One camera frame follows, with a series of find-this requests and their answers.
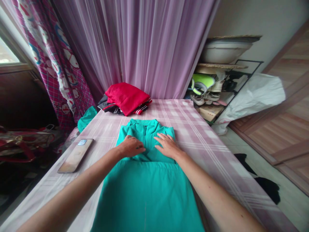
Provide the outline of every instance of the purple curtain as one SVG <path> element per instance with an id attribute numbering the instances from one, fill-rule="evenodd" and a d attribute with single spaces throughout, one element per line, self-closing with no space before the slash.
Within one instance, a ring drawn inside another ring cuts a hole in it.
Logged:
<path id="1" fill-rule="evenodd" d="M 12 0 L 56 111 L 61 128 L 69 132 L 95 105 L 83 73 L 49 0 Z"/>
<path id="2" fill-rule="evenodd" d="M 97 101 L 119 82 L 182 98 L 218 1 L 53 2 Z"/>

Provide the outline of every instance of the teal garment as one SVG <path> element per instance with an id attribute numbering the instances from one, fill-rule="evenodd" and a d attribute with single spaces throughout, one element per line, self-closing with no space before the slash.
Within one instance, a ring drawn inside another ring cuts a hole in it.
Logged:
<path id="1" fill-rule="evenodd" d="M 175 136 L 157 120 L 134 120 L 122 126 L 117 145 L 126 135 L 144 143 L 146 151 L 124 158 L 106 176 L 92 232 L 204 231 L 193 190 L 173 159 L 154 145 L 157 132 Z"/>
<path id="2" fill-rule="evenodd" d="M 126 126 L 121 126 L 117 146 L 125 139 L 127 135 L 131 135 L 140 140 L 146 151 L 132 158 L 125 158 L 127 160 L 138 160 L 143 162 L 166 162 L 175 163 L 171 158 L 162 155 L 155 145 L 160 145 L 154 136 L 158 137 L 157 133 L 163 133 L 170 135 L 175 139 L 175 132 L 173 127 L 161 126 L 160 123 L 155 120 L 134 120 L 131 119 Z"/>
<path id="3" fill-rule="evenodd" d="M 77 128 L 80 133 L 86 128 L 91 120 L 97 115 L 97 110 L 94 106 L 91 106 L 77 122 Z"/>

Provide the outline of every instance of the smartphone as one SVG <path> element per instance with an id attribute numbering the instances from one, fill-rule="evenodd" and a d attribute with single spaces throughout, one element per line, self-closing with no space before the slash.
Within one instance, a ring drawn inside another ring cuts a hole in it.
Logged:
<path id="1" fill-rule="evenodd" d="M 68 158 L 58 169 L 58 173 L 75 172 L 86 157 L 87 151 L 89 150 L 92 143 L 93 139 L 80 140 Z"/>

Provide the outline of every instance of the handbag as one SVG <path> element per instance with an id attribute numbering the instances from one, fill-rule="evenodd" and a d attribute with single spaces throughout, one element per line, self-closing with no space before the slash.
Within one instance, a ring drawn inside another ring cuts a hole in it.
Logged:
<path id="1" fill-rule="evenodd" d="M 35 129 L 16 129 L 7 131 L 0 126 L 0 160 L 8 162 L 31 162 L 35 159 L 34 151 L 43 152 L 54 140 L 48 131 Z M 27 159 L 16 159 L 10 155 L 24 153 Z"/>

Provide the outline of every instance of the hand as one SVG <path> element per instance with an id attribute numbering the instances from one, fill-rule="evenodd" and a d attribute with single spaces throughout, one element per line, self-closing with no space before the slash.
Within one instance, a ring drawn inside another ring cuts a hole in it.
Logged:
<path id="1" fill-rule="evenodd" d="M 176 160 L 178 157 L 186 155 L 184 151 L 182 151 L 177 144 L 175 143 L 174 139 L 170 135 L 165 135 L 162 133 L 157 133 L 159 137 L 154 137 L 161 145 L 155 145 L 163 155 Z"/>
<path id="2" fill-rule="evenodd" d="M 146 151 L 144 144 L 131 135 L 127 135 L 116 148 L 120 151 L 122 157 L 133 157 Z"/>

